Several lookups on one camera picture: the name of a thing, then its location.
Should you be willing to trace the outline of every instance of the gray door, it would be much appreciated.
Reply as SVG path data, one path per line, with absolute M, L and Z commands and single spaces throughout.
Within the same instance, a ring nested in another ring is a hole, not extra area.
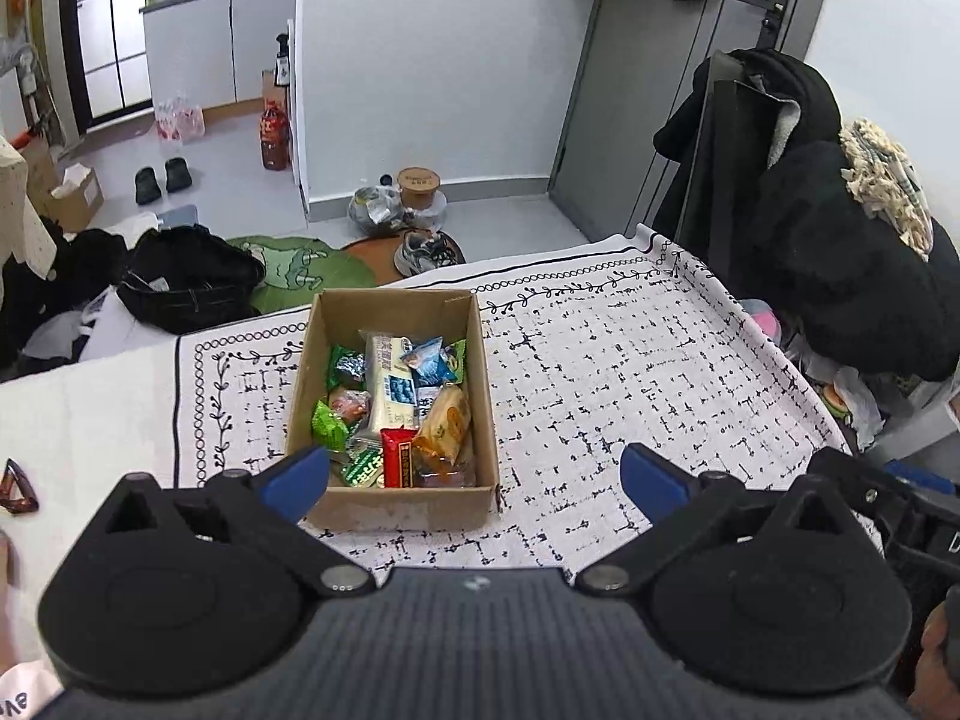
M 600 1 L 551 187 L 590 240 L 652 218 L 676 169 L 654 152 L 654 133 L 689 93 L 700 62 L 753 47 L 762 20 L 761 9 L 735 0 Z

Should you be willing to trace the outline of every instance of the red bottle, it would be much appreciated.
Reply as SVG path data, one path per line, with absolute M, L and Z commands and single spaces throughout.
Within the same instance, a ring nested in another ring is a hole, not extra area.
M 267 170 L 286 170 L 290 165 L 290 121 L 271 105 L 260 117 L 260 155 Z

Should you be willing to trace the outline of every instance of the red snack package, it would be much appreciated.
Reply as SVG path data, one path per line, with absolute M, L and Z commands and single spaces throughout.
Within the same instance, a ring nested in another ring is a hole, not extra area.
M 380 431 L 383 442 L 383 485 L 385 488 L 411 488 L 416 471 L 410 450 L 416 430 L 407 428 L 384 428 Z

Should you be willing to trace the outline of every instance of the white wall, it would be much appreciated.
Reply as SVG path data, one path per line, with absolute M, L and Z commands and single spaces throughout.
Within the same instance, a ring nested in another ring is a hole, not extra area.
M 298 0 L 311 199 L 406 165 L 546 177 L 593 0 Z
M 960 245 L 960 0 L 824 0 L 806 62 L 900 141 Z

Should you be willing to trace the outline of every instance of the wooden lid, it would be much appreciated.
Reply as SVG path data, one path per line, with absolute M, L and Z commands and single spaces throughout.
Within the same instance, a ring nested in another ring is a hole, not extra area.
M 403 191 L 425 193 L 440 189 L 440 177 L 426 167 L 405 167 L 397 175 L 397 184 Z

